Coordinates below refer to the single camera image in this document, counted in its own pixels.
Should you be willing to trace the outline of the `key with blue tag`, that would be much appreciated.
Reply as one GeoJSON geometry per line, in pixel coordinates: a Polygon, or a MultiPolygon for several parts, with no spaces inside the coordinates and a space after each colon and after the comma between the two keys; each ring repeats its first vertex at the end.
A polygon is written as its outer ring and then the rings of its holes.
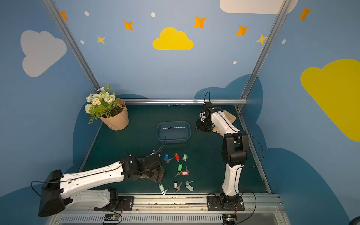
{"type": "Polygon", "coordinates": [[[173,158],[169,157],[168,154],[165,154],[164,161],[168,164],[173,158]]]}

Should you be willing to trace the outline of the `key with red tag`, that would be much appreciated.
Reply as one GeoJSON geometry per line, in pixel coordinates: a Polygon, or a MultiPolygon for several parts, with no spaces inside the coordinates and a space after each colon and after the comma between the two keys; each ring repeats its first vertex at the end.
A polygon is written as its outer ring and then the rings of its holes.
{"type": "Polygon", "coordinates": [[[180,162],[180,157],[179,157],[179,155],[178,155],[177,153],[175,153],[174,156],[175,156],[176,161],[177,161],[177,162],[180,162]]]}
{"type": "Polygon", "coordinates": [[[182,175],[182,176],[188,176],[188,175],[189,175],[188,168],[185,167],[185,169],[186,169],[185,171],[182,171],[182,172],[181,172],[181,175],[182,175]]]}

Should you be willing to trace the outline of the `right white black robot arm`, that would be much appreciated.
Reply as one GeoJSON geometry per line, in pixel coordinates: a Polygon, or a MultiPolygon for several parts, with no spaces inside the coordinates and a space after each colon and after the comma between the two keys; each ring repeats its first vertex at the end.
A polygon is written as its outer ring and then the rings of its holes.
{"type": "Polygon", "coordinates": [[[214,107],[210,101],[204,102],[200,119],[196,121],[196,130],[210,132],[214,127],[223,135],[221,155],[226,164],[220,204],[230,209],[239,202],[241,172],[249,159],[249,136],[230,122],[221,107],[214,107]]]}

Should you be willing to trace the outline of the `key with light green tag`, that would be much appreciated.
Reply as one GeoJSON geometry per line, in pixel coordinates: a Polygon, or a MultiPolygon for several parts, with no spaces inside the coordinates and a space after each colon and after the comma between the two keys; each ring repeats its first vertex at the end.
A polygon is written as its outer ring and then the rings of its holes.
{"type": "Polygon", "coordinates": [[[183,160],[183,161],[187,161],[187,159],[188,159],[187,154],[184,154],[182,160],[183,160]]]}

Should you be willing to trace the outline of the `key with pale green tag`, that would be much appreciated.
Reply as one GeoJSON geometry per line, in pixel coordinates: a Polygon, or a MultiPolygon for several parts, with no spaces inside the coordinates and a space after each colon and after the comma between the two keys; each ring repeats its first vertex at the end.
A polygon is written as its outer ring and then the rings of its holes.
{"type": "Polygon", "coordinates": [[[192,181],[187,181],[186,182],[186,189],[188,189],[189,191],[193,192],[194,188],[191,186],[192,181]]]}

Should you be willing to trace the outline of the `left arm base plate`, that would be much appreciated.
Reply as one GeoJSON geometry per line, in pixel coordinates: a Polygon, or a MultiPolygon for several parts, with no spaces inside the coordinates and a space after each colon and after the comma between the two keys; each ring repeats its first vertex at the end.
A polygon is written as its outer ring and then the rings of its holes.
{"type": "Polygon", "coordinates": [[[131,212],[134,206],[134,196],[119,196],[118,200],[110,200],[110,203],[102,208],[95,207],[95,212],[131,212]]]}

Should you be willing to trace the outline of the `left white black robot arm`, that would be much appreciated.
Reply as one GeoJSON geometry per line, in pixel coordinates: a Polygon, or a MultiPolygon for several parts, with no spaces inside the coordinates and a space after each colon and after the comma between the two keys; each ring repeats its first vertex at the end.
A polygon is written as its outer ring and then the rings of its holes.
{"type": "Polygon", "coordinates": [[[166,171],[157,154],[128,157],[105,167],[78,173],[52,171],[43,183],[39,217],[58,214],[72,206],[94,207],[96,211],[115,211],[121,205],[115,188],[96,191],[109,183],[149,180],[161,184],[166,171]]]}

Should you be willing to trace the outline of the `key with green white tag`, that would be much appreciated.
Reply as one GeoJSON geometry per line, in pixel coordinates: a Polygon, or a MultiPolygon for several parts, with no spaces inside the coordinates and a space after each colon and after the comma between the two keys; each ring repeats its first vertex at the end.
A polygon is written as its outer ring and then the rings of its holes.
{"type": "Polygon", "coordinates": [[[168,191],[168,188],[165,188],[162,183],[160,183],[160,184],[158,185],[158,188],[159,188],[159,190],[160,190],[160,192],[161,192],[162,195],[166,195],[166,193],[167,193],[167,191],[168,191]]]}

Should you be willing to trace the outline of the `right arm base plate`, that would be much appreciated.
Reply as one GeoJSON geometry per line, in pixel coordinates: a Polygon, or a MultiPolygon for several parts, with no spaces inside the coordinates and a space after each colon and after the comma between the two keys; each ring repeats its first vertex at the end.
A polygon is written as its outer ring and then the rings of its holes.
{"type": "Polygon", "coordinates": [[[239,195],[231,197],[209,195],[206,200],[208,211],[245,211],[244,201],[239,195]]]}

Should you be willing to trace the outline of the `key with bright green tag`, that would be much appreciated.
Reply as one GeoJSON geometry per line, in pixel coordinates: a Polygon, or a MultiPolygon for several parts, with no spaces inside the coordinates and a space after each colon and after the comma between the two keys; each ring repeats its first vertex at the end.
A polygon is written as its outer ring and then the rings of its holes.
{"type": "Polygon", "coordinates": [[[177,167],[177,174],[175,175],[175,177],[177,177],[178,175],[180,175],[182,172],[182,164],[179,164],[177,167]]]}

